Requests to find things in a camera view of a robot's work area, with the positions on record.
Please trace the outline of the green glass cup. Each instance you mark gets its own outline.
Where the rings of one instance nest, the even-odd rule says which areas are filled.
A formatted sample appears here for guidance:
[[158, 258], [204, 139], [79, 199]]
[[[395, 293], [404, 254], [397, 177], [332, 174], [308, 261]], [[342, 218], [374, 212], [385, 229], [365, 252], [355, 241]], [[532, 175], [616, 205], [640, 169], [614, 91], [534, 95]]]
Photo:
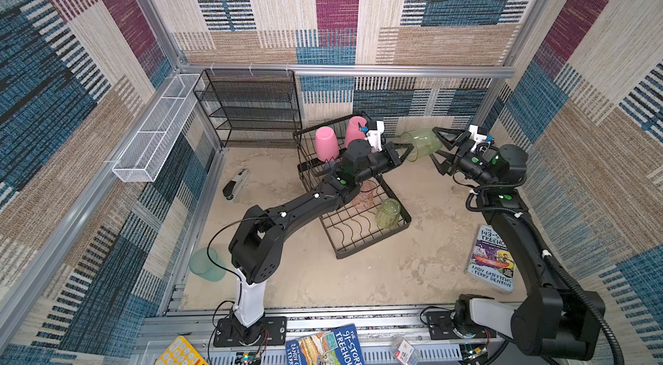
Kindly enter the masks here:
[[442, 142], [431, 128], [404, 132], [401, 134], [400, 141], [414, 147], [407, 157], [407, 160], [411, 162], [425, 158], [443, 147]]
[[401, 203], [397, 199], [386, 199], [376, 213], [377, 226], [382, 230], [392, 230], [400, 219]]

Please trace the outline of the pink plastic cup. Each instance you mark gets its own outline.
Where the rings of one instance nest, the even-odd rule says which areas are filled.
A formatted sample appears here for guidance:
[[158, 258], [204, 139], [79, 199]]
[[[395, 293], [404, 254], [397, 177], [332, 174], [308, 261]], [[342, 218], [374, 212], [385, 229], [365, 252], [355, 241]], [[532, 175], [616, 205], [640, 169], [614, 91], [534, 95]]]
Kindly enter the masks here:
[[323, 126], [315, 132], [314, 147], [322, 162], [335, 161], [339, 156], [338, 139], [331, 127]]
[[367, 125], [367, 120], [362, 116], [353, 116], [347, 125], [347, 130], [345, 133], [345, 147], [349, 147], [350, 144], [355, 140], [364, 140], [366, 134], [364, 133], [363, 128]]

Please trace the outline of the pink translucent glass cup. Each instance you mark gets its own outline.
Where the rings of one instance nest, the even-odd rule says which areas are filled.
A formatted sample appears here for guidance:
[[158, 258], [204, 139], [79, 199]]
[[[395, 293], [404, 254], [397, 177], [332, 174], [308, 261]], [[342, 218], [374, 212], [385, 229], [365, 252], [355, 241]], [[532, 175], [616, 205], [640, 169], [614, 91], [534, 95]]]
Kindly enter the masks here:
[[359, 193], [352, 200], [353, 208], [361, 213], [367, 211], [374, 206], [374, 191], [376, 183], [373, 180], [366, 180], [362, 183]]

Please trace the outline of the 91-storey treehouse book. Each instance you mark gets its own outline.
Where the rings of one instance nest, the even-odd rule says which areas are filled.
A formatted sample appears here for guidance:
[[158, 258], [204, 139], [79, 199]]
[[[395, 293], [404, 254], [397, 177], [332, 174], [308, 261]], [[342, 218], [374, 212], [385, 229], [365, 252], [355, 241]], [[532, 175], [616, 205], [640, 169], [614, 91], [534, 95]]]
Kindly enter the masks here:
[[286, 343], [288, 365], [364, 365], [354, 324], [325, 330]]

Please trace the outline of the small clear plastic box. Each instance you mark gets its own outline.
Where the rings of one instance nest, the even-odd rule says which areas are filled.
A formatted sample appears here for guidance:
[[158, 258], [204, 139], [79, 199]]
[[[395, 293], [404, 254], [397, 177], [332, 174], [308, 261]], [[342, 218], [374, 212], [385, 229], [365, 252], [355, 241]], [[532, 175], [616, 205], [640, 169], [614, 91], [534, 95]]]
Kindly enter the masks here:
[[403, 336], [395, 337], [390, 344], [390, 356], [400, 365], [418, 365], [419, 351]]

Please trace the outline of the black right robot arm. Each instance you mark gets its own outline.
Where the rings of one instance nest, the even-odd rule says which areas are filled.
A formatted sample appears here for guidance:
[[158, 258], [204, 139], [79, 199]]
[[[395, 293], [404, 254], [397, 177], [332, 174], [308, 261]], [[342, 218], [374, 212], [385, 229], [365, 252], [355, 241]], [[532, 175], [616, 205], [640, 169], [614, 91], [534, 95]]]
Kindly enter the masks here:
[[452, 321], [459, 334], [484, 328], [507, 337], [527, 356], [589, 361], [604, 326], [604, 301], [585, 292], [546, 244], [518, 192], [527, 180], [528, 153], [495, 147], [471, 131], [436, 127], [442, 147], [431, 159], [441, 174], [462, 173], [475, 182], [468, 211], [483, 215], [499, 235], [523, 278], [527, 297], [516, 308], [492, 298], [462, 294]]

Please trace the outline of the yellow patterned card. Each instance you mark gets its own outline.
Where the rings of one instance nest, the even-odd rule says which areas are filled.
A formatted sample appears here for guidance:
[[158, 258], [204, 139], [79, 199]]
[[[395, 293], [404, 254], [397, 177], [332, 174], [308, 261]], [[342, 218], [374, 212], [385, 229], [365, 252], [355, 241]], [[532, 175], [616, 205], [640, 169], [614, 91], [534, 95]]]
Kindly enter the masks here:
[[157, 357], [155, 365], [208, 365], [208, 362], [185, 337], [179, 336]]

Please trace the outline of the grey black stapler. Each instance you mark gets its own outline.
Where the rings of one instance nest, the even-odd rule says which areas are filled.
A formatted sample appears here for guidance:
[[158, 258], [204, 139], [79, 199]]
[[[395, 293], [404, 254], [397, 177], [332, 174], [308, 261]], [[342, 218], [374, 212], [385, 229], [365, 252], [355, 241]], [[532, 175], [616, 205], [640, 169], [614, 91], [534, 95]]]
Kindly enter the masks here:
[[243, 168], [224, 186], [222, 193], [227, 201], [235, 202], [238, 199], [249, 174], [248, 168]]

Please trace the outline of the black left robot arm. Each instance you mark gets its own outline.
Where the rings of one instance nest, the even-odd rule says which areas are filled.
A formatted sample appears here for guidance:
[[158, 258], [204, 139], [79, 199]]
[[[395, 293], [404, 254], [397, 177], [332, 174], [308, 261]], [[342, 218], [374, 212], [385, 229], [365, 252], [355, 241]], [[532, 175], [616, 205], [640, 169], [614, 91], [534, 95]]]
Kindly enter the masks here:
[[267, 210], [251, 207], [229, 244], [231, 264], [239, 278], [234, 328], [240, 332], [262, 330], [266, 281], [278, 269], [283, 245], [291, 235], [352, 202], [362, 183], [398, 168], [413, 150], [411, 144], [388, 142], [374, 152], [368, 141], [353, 141], [309, 192]]

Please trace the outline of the black mesh shelf unit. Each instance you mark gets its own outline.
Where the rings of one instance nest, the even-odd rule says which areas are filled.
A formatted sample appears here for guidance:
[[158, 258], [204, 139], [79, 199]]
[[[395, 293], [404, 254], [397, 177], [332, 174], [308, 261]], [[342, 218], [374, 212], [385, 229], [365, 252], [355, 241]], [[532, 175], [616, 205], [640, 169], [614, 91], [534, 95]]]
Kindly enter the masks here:
[[291, 71], [205, 69], [193, 93], [223, 147], [295, 147], [302, 118]]

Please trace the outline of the teal cup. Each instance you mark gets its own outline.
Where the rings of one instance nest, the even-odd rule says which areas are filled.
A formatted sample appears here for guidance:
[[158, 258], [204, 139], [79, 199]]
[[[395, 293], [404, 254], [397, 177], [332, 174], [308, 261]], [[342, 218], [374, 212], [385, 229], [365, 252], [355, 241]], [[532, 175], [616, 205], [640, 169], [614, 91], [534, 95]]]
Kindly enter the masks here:
[[214, 248], [197, 250], [192, 254], [188, 263], [191, 273], [210, 282], [219, 282], [224, 279], [226, 271], [221, 266], [222, 261]]

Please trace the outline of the black two-tier dish rack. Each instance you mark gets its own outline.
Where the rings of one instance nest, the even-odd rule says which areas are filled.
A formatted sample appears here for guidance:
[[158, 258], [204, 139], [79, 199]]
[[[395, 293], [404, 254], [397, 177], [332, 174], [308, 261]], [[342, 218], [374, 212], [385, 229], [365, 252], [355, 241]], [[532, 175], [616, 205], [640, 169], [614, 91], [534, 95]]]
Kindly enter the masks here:
[[413, 146], [385, 142], [384, 122], [343, 116], [293, 133], [305, 189], [326, 203], [319, 218], [336, 257], [347, 258], [407, 229], [404, 204], [383, 178]]

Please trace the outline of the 143-storey treehouse book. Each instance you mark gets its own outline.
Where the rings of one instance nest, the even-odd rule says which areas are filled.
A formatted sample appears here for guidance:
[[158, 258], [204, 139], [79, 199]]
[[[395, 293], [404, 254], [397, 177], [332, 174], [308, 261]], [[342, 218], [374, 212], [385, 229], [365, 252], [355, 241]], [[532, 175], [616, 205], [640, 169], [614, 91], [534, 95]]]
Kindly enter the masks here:
[[479, 225], [465, 272], [498, 292], [515, 289], [516, 264], [502, 238], [490, 225]]

